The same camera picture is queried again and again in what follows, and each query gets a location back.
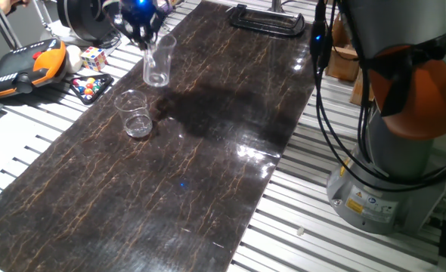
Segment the marble pattern surface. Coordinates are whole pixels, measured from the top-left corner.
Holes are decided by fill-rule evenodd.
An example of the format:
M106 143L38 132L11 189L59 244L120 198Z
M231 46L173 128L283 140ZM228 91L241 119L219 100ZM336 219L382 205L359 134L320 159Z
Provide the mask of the marble pattern surface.
M173 31L167 88L143 63L0 195L4 271L224 271L314 87L304 36L229 26L202 2ZM114 97L148 96L132 139Z

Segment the black cable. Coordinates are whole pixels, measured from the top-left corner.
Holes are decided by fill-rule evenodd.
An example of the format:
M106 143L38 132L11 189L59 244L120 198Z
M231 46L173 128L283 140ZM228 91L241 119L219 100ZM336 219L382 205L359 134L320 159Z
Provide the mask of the black cable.
M333 17L331 17L330 27L332 27L332 25L333 25ZM314 79L316 81L315 83L316 83L316 88L317 88L317 103L316 103L317 120L319 121L319 125L321 127L321 131L322 131L324 137L326 138L326 142L328 143L330 149L333 151L333 153L336 156L336 158L339 160L339 162L341 162L342 166L345 167L345 169L347 169L350 172L350 169L342 161L342 159L340 159L340 156L335 151L332 143L330 142L330 139L327 136L327 133L326 133L325 128L324 128L324 125L323 125L322 120L321 120L321 112L322 112L322 116L324 118L324 121L326 122L326 125L329 128L329 130L330 130L331 134L333 135L334 139L336 140L337 144L342 148L342 150L344 150L346 155L348 155L348 157L350 159L352 159L354 163L356 163L356 165L360 166L363 170L365 170L366 172L368 172L370 175L374 176L375 178L381 179L383 181L387 181L387 182L392 183L392 184L400 184L400 185L405 185L405 186L415 185L415 184L419 184L419 185L415 186L415 187L405 188L405 189L390 190L390 189L384 189L384 188L379 188L379 187L375 187L375 186L370 186L370 184L368 184L365 181L363 181L362 179L360 179L356 174L354 174L353 172L350 172L351 175L354 178L356 178L361 183L363 183L363 184L365 184L365 185L367 185L369 187L375 188L377 190L384 190L384 191L390 191L390 192L391 191L398 192L398 191L417 190L417 189L420 189L420 188L423 188L423 187L427 187L427 186L431 186L433 184L440 183L440 182L442 182L446 178L446 167L440 168L440 169L436 169L436 170L434 170L434 171L424 175L423 177L431 177L432 175L434 175L432 178L430 178L429 180L426 181L426 180L423 180L423 177L418 178L418 179L413 179L413 180L399 180L399 179L394 179L394 178L387 178L387 177L384 177L382 175L378 175L377 173L369 170L367 167L362 165L361 162L359 162L356 158L354 158L353 155L344 147L344 145L340 141L339 137L337 136L337 134L333 130L332 126L330 125L330 122L329 122L329 119L327 118L327 115L325 113L324 105L322 103L322 98L321 98L321 80L322 80L322 75L321 75L321 73L319 73L321 71L317 71L317 58L313 58L313 64L314 64ZM366 82L367 82L367 87L366 87L367 90L365 91L366 94L364 96L365 96L366 99L368 99L368 96L369 96L369 82L367 81L367 77L366 77ZM366 107L366 105L368 105L368 104L369 104L369 102L365 101L364 102L364 107ZM365 109L364 115L365 116L369 115L368 109Z
M369 122L369 93L370 93L370 82L369 77L367 74L367 69L362 64L363 70L362 70L362 82L363 82L363 91L361 96L361 109L364 109L364 118L362 120L362 131L361 131L361 141L363 142L363 146L361 148L361 152L363 153L363 157L366 160L366 162L371 162L371 158L369 156L369 152L367 151L367 145L366 145L366 130L367 130L367 123Z
M285 1L284 3L282 3L282 4L280 4L280 5L283 6L283 5L285 5L285 4L287 4L287 3L291 3L291 2L297 2L297 3L299 3L300 1L296 1L296 0L288 0L288 1Z
M319 76L317 75L317 70L314 69L314 78L316 81L316 89L317 89L317 103L316 103L316 108L317 108L317 120L319 122L319 126L321 127L321 131L322 134L327 142L327 145L329 145L330 150L332 151L332 153L334 154L334 156L337 158L337 160L341 163L342 167L344 167L345 170L348 171L348 173L354 177L357 181L361 182L362 184L364 184L365 186L368 186L370 188L373 188L375 190L381 190L381 191L385 191L385 192L393 192L393 193L399 193L399 192L407 192L407 191L412 191L412 190L419 190L421 188L424 187L428 187L428 186L432 186L438 183L441 183L443 181L443 179L436 179L434 181L430 181L428 183L425 184L420 184L414 187L408 187L408 188L403 188L403 189L387 189L387 188L382 188L382 187L378 187L372 184L367 183L366 181L364 181L363 179L359 178L347 165L346 163L341 159L341 157L339 156L339 154L336 152L336 149L334 148L334 146L332 145L332 143L330 142L330 139L327 135L327 132L324 129L324 124L322 123L322 119L321 119L321 110L324 109L323 103L322 103L322 97L321 97L321 80L322 80L322 75L319 78Z

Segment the clear plastic cup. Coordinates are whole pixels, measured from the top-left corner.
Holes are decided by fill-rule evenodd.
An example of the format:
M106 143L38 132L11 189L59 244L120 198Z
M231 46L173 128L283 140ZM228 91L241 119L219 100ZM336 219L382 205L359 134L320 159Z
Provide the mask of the clear plastic cup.
M125 91L116 97L114 104L129 136L142 138L153 129L153 122L147 110L147 98L141 91Z
M148 85L163 87L169 84L171 56L176 43L173 35L166 35L146 51L143 78Z

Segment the metal rod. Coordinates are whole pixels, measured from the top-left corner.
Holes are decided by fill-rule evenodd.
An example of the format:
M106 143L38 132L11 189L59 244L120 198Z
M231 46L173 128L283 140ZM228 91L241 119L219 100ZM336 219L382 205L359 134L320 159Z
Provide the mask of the metal rod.
M282 12L282 0L271 0L271 8L269 11Z
M5 13L1 8L0 8L0 32L2 33L3 38L5 38L5 41L11 50L17 50L18 48L22 48L21 43L18 40L18 37L14 34L10 22L8 21L7 17L5 16Z

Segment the black clamp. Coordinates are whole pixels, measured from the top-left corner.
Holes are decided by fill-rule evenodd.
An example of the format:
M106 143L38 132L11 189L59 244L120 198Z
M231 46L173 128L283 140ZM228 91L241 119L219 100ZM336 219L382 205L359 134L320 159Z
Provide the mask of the black clamp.
M270 23L260 22L257 20L245 19L243 16L246 14L246 5L238 4L230 15L230 24L235 27L241 27L245 29L252 29L259 32L272 33L279 36L293 37L300 35L304 32L305 19L299 14L296 18L296 22L291 27L278 26ZM269 13L271 16L278 17L276 13Z

